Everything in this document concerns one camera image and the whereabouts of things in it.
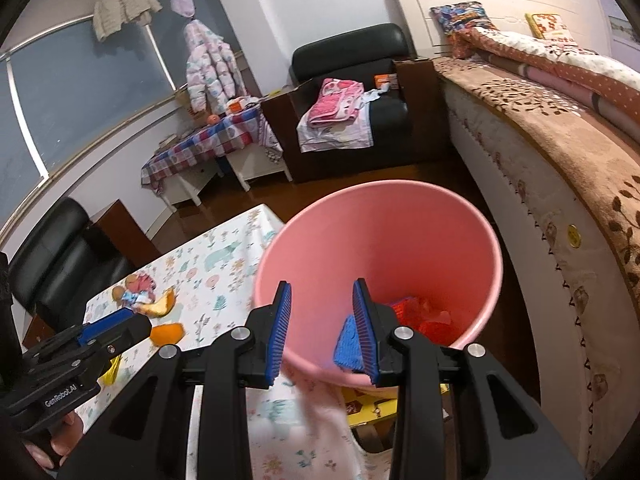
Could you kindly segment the left hand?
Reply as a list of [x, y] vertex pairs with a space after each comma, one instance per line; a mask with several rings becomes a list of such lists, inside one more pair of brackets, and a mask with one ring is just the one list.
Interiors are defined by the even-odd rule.
[[52, 434], [50, 447], [52, 452], [48, 453], [40, 446], [30, 441], [24, 441], [26, 450], [36, 461], [36, 463], [47, 471], [54, 469], [55, 463], [53, 455], [58, 456], [58, 462], [64, 463], [66, 458], [73, 452], [73, 449], [84, 435], [84, 423], [76, 412], [69, 412], [60, 422], [60, 426]]

